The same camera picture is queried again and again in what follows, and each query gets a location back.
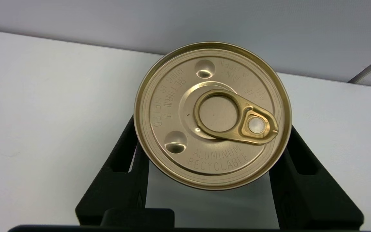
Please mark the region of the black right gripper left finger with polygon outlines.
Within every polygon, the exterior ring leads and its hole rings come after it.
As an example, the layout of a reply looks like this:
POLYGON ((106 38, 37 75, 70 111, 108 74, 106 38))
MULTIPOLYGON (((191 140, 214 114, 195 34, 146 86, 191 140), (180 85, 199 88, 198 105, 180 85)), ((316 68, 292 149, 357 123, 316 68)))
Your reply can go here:
POLYGON ((174 226, 174 211, 146 208, 149 158, 133 118, 77 204, 81 226, 174 226))

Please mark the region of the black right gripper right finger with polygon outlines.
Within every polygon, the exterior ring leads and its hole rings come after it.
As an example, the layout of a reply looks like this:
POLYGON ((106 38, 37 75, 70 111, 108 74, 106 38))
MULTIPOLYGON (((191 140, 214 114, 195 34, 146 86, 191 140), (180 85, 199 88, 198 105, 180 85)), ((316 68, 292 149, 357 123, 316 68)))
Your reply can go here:
POLYGON ((281 230, 358 230, 364 215, 293 127, 269 171, 281 230))

